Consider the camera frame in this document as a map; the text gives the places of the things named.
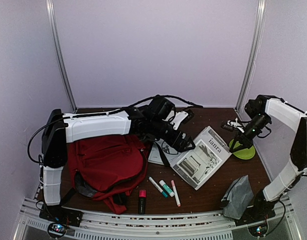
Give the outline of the grey ianra magazine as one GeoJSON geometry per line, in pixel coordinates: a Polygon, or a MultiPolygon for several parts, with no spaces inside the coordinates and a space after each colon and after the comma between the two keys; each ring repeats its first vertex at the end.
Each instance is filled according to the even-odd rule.
{"type": "Polygon", "coordinates": [[[195,149],[173,158],[171,168],[196,191],[200,189],[232,155],[227,143],[207,126],[194,139],[195,149]]]}

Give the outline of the red backpack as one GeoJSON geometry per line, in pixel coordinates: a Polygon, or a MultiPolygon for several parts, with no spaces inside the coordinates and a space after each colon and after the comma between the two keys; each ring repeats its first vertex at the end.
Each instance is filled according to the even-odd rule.
{"type": "Polygon", "coordinates": [[[68,145],[72,188],[93,201],[104,202],[115,214],[127,210],[132,191],[145,179],[149,142],[136,135],[107,135],[68,145]]]}

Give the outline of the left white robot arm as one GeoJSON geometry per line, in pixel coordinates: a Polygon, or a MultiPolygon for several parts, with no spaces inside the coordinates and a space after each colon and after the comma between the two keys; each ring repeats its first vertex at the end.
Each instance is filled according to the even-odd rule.
{"type": "Polygon", "coordinates": [[[163,139],[183,153],[195,148],[192,137],[179,130],[194,114],[189,108],[201,105],[174,95],[155,95],[111,111],[63,113],[54,109],[45,125],[36,130],[27,144],[27,156],[41,167],[45,212],[54,222],[61,222],[61,176],[67,163],[67,145],[83,139],[111,135],[149,135],[163,139]],[[171,99],[188,108],[178,112],[171,99]]]}

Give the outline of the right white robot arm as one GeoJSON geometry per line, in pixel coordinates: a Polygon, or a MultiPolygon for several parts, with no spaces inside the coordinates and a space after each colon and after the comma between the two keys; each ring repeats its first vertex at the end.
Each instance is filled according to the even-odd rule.
{"type": "Polygon", "coordinates": [[[254,138],[269,138],[267,145],[276,147],[273,155],[285,164],[254,199],[249,215],[260,221],[307,172],[307,112],[280,97],[261,94],[250,99],[244,111],[250,118],[248,121],[228,120],[222,126],[237,131],[229,151],[237,154],[251,148],[254,138]]]}

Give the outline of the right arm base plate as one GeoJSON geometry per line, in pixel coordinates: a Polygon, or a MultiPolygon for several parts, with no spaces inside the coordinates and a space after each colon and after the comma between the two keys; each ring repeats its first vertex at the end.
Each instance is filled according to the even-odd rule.
{"type": "Polygon", "coordinates": [[[257,211],[254,206],[251,206],[244,211],[240,219],[235,220],[234,222],[236,226],[249,225],[257,222],[263,222],[266,220],[266,218],[273,218],[275,216],[276,213],[273,209],[261,209],[260,211],[257,211]]]}

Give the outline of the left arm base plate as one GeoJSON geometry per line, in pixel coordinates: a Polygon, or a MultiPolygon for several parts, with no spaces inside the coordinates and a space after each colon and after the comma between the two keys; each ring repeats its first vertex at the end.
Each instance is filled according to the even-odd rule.
{"type": "Polygon", "coordinates": [[[79,227],[82,221],[83,212],[79,210],[61,208],[59,212],[50,214],[47,210],[41,210],[39,217],[41,219],[54,223],[60,223],[65,226],[79,227]]]}

